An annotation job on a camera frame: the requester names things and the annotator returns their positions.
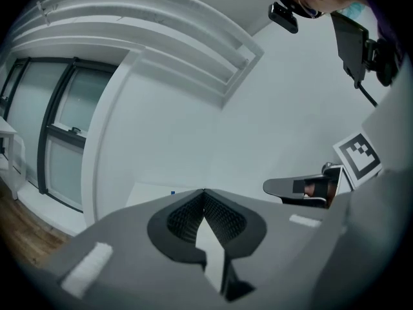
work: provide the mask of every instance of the black cable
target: black cable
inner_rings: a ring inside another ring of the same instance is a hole
[[[369,93],[367,93],[367,91],[364,89],[363,86],[361,86],[361,83],[358,83],[359,89],[361,91],[361,93],[364,94],[364,96],[370,101],[370,103],[374,106],[374,108],[377,107],[377,102],[374,101],[374,99],[370,96]]]

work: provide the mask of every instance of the window frame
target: window frame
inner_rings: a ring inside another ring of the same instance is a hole
[[[83,212],[82,210],[75,208],[66,202],[60,200],[53,194],[50,194],[49,190],[46,186],[46,150],[47,150],[47,139],[48,136],[52,136],[56,139],[59,139],[65,143],[73,145],[75,147],[79,147],[80,149],[84,149],[86,143],[87,133],[84,136],[80,136],[76,133],[70,132],[69,130],[65,130],[59,128],[54,124],[54,120],[57,114],[57,110],[59,109],[59,105],[61,100],[66,92],[67,85],[69,84],[72,76],[74,75],[76,70],[82,69],[89,69],[95,71],[106,72],[113,75],[118,68],[118,66],[111,65],[108,63],[103,62],[96,62],[96,61],[89,61],[84,59],[79,59],[78,57],[73,58],[65,58],[65,57],[28,57],[25,59],[17,59],[13,64],[13,67],[9,71],[6,81],[1,89],[0,93],[0,106],[2,106],[5,110],[3,114],[3,118],[7,120],[8,113],[10,111],[10,107],[12,106],[14,94],[20,84],[20,81],[23,78],[23,75],[27,69],[27,66],[30,62],[40,62],[40,63],[66,63],[67,66],[63,71],[61,77],[57,81],[57,84],[50,96],[48,105],[46,107],[45,115],[43,116],[43,121],[41,124],[40,134],[39,134],[39,144],[37,147],[37,185],[39,192],[41,194],[45,194],[55,201],[75,210],[78,212]],[[10,95],[7,100],[2,99],[3,93],[6,90],[6,86],[12,77],[12,74],[16,67],[23,66],[20,70],[15,83],[10,91]],[[0,139],[0,149],[1,154],[5,153],[5,149],[3,147],[3,139]]]

